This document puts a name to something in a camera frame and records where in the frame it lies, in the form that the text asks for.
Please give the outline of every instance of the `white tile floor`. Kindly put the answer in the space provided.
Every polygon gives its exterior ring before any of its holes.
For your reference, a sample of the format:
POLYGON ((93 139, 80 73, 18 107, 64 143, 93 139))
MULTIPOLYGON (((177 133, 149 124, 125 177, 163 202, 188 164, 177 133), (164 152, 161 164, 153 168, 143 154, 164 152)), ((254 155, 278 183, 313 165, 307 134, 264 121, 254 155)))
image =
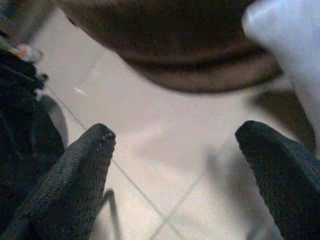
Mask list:
MULTIPOLYGON (((62 109, 65 144, 98 122, 117 135, 106 188, 115 192, 120 239, 245 240, 257 223, 273 226, 234 133, 250 119, 295 137, 254 102, 263 91, 289 88, 285 79, 226 94, 169 91, 59 10, 33 45, 45 53, 38 68, 50 77, 44 94, 62 109)), ((106 205, 92 240, 117 239, 110 215, 106 205)))

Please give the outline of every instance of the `brown round object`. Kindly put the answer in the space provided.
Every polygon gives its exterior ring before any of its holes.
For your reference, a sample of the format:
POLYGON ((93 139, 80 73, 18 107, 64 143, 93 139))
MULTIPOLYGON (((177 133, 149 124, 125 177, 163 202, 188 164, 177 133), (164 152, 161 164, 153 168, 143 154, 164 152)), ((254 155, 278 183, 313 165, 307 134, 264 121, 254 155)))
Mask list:
POLYGON ((153 83, 187 93, 218 93, 242 89, 275 78, 275 58, 260 50, 242 57, 194 65, 159 65, 128 62, 153 83))
MULTIPOLYGON (((218 61, 216 83, 207 86, 210 92, 255 83, 261 81, 261 76, 273 76, 278 71, 274 58, 267 53, 263 56, 269 64, 259 64, 263 60, 258 61, 258 55, 252 54, 257 46, 243 33, 241 18, 253 1, 58 0, 58 4, 89 36, 127 61, 189 66, 218 61), (241 69, 249 65, 255 75, 245 73, 246 67, 241 69), (229 76, 227 84, 224 76, 229 76)), ((206 88, 205 82, 190 78, 151 80, 181 91, 206 88)))

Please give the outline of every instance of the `floor tile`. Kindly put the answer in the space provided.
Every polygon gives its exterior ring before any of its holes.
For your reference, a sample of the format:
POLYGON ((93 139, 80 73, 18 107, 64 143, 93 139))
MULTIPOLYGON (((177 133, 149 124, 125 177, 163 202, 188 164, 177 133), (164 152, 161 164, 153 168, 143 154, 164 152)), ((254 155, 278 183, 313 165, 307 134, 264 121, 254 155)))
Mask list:
POLYGON ((44 53, 37 68, 49 76, 48 85, 59 97, 86 81, 105 54, 104 47, 73 26, 59 9, 49 16, 31 45, 44 53))
POLYGON ((65 147, 75 142, 85 132, 85 129, 49 88, 46 87, 41 91, 38 99, 46 107, 65 147))
POLYGON ((117 134, 114 160, 167 215, 235 132, 251 90, 192 95, 158 87, 109 52, 63 102, 87 128, 117 134))
POLYGON ((158 235, 153 240, 180 240, 181 236, 178 235, 168 224, 166 224, 158 235))
POLYGON ((112 188, 118 215, 118 229, 107 203, 97 217, 91 240, 149 239, 162 218, 113 163, 109 167, 105 190, 112 188))
POLYGON ((275 229, 272 239, 279 239, 277 227, 235 138, 230 137, 222 149, 171 217, 171 224, 188 240, 247 240, 260 229, 275 229))

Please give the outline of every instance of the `tile grout line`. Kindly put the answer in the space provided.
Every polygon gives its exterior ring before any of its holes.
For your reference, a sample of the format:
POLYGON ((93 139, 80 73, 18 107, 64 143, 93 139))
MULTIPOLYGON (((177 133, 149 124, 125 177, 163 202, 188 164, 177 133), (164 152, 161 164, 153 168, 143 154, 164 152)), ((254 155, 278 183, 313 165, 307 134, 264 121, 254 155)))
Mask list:
MULTIPOLYGON (((74 119, 81 125, 81 127, 86 131, 85 126, 78 120, 78 118, 70 111, 70 109, 60 100, 60 98, 55 94, 55 92, 46 85, 46 87, 52 92, 52 94, 58 99, 58 101, 67 109, 67 111, 74 117, 74 119)), ((111 161, 116 165, 116 167, 124 174, 128 181, 134 186, 134 188, 142 195, 142 197, 152 206, 152 208, 160 215, 162 219, 165 219, 165 215, 156 207, 156 205, 148 198, 148 196, 138 187, 138 185, 127 175, 127 173, 117 164, 117 162, 112 158, 111 161)))
POLYGON ((171 228, 176 230, 176 228, 169 222, 170 218, 172 217, 173 214, 176 213, 176 211, 179 209, 179 207, 182 205, 182 203, 188 198, 189 194, 194 190, 194 188, 199 184, 201 181, 202 177, 205 175, 207 172, 207 169, 204 169, 200 176, 193 182, 193 184, 190 186, 190 188, 186 191, 186 193, 182 196, 182 198, 179 200, 179 202, 175 205, 173 210, 167 215, 167 217, 163 220, 163 222, 160 224, 160 226, 155 230, 153 235, 150 237, 150 240, 154 239, 162 230, 162 228, 168 224, 171 228))
POLYGON ((135 187, 135 189, 143 196, 143 198, 152 206, 152 208, 160 215, 162 219, 166 217, 163 213, 156 207, 156 205, 148 198, 148 196, 138 187, 138 185, 127 175, 127 173, 118 165, 118 163, 112 159, 113 164, 122 172, 122 174, 127 178, 127 180, 135 187))
MULTIPOLYGON (((248 118, 252 116, 253 113, 246 114, 245 117, 241 118, 241 120, 237 121, 237 124, 243 122, 245 118, 248 118)), ((214 158, 217 158, 220 154, 222 154, 223 150, 225 149, 225 145, 229 142, 229 137, 226 138, 226 140, 223 142, 223 144, 219 147, 217 153, 214 155, 214 158)), ((168 216, 163 220, 162 224, 155 230, 153 235, 151 236, 150 240, 153 240, 162 230, 162 228, 168 224, 171 228, 173 228, 175 233, 179 233, 179 231, 176 230, 176 228, 169 222, 170 218, 176 213, 176 211, 179 209, 179 207, 182 205, 182 203, 187 199, 189 194, 194 190, 194 188, 199 184, 203 176, 209 171, 207 168, 203 170, 201 175, 194 181, 194 183, 191 185, 190 189, 183 195, 181 200, 176 204, 176 206, 173 208, 173 210, 168 214, 168 216)))
POLYGON ((74 117, 74 119, 86 131, 87 129, 85 128, 85 126, 78 120, 78 118, 71 112, 71 110, 60 100, 60 98, 56 95, 56 93, 48 85, 45 85, 45 86, 52 92, 52 94, 58 99, 58 101, 65 107, 65 109, 74 117))

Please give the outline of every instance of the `white cloth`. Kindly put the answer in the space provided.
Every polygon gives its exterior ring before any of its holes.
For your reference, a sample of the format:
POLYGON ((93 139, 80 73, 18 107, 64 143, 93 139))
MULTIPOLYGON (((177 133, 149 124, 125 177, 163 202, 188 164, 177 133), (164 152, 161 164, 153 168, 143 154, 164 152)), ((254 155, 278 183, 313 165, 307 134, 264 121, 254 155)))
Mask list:
POLYGON ((261 0, 242 18, 246 35, 270 50, 311 122, 320 159, 320 0, 261 0))

